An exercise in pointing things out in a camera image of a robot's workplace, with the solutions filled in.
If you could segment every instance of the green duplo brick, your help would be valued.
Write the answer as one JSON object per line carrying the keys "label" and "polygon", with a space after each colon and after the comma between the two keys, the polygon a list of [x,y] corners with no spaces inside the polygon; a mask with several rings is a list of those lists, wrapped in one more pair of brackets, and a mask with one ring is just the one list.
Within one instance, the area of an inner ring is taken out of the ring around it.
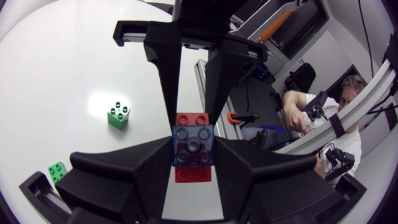
{"label": "green duplo brick", "polygon": [[130,108],[121,105],[120,102],[116,102],[114,108],[108,111],[108,123],[121,130],[129,119],[129,115]]}
{"label": "green duplo brick", "polygon": [[56,184],[62,177],[67,174],[65,165],[62,162],[57,162],[56,164],[47,168],[49,170],[52,181]]}

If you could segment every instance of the blue transparent duplo brick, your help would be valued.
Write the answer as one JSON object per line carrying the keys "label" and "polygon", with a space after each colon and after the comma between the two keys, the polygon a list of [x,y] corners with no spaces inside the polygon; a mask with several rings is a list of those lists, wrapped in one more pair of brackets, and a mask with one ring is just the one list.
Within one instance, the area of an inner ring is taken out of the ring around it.
{"label": "blue transparent duplo brick", "polygon": [[173,166],[212,166],[213,125],[173,126]]}

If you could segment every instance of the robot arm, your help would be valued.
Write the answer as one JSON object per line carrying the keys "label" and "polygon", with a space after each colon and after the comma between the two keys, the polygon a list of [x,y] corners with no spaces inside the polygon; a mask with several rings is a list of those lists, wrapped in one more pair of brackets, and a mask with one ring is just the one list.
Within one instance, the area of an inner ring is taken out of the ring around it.
{"label": "robot arm", "polygon": [[[148,61],[159,70],[171,129],[182,46],[209,50],[205,111],[210,124],[218,119],[240,70],[267,60],[265,45],[228,33],[229,18],[245,2],[183,0],[173,22],[118,22],[116,43],[143,42]],[[70,156],[73,169],[55,184],[60,198],[49,199],[54,193],[40,172],[20,189],[52,223],[187,223],[162,219],[174,137],[107,153],[74,152]],[[313,171],[316,159],[311,154],[276,154],[247,141],[219,137],[214,137],[212,148],[224,219],[189,223],[335,223],[366,191],[348,175],[336,190],[331,189]]]}

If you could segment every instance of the black mount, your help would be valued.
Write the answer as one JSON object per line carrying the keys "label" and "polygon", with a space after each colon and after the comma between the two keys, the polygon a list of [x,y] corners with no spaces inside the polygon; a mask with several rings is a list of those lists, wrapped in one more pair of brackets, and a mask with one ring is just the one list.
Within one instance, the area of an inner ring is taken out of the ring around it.
{"label": "black mount", "polygon": [[264,44],[228,33],[229,18],[245,2],[182,1],[176,21],[117,23],[113,38],[119,46],[130,41],[126,34],[145,36],[141,40],[148,61],[158,68],[170,127],[175,124],[177,111],[182,46],[209,51],[205,112],[209,114],[210,124],[217,122],[229,92],[243,73],[267,60]]}
{"label": "black mount", "polygon": [[348,152],[343,152],[341,149],[329,149],[326,152],[326,158],[328,158],[328,161],[331,163],[333,168],[335,168],[339,162],[341,165],[339,169],[334,170],[334,172],[325,177],[325,181],[327,182],[332,181],[340,175],[348,172],[351,168],[353,168],[355,163],[354,155]]}
{"label": "black mount", "polygon": [[325,117],[325,113],[323,112],[323,105],[326,102],[326,99],[328,98],[328,95],[324,92],[321,91],[319,94],[311,101],[309,102],[305,108],[303,109],[304,112],[308,114],[308,117],[312,120],[315,121],[315,119],[321,118],[321,116]]}

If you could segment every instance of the wall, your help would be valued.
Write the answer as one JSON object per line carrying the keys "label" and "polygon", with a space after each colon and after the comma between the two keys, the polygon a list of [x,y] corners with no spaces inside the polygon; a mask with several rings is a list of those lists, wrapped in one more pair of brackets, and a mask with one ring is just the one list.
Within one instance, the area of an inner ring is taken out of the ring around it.
{"label": "wall", "polygon": [[278,76],[272,86],[279,94],[284,92],[284,80],[289,72],[296,71],[303,63],[309,63],[317,74],[308,91],[313,94],[325,91],[352,65],[341,45],[327,30],[289,69]]}
{"label": "wall", "polygon": [[[330,13],[352,36],[368,51],[361,15],[357,0],[325,0]],[[378,65],[382,64],[384,52],[393,26],[390,18],[380,0],[361,0],[362,12],[373,60]]]}
{"label": "wall", "polygon": [[0,42],[30,13],[56,0],[8,0],[0,12]]}
{"label": "wall", "polygon": [[367,188],[367,191],[342,223],[367,223],[379,206],[397,166],[397,136],[398,125],[362,158],[355,178]]}

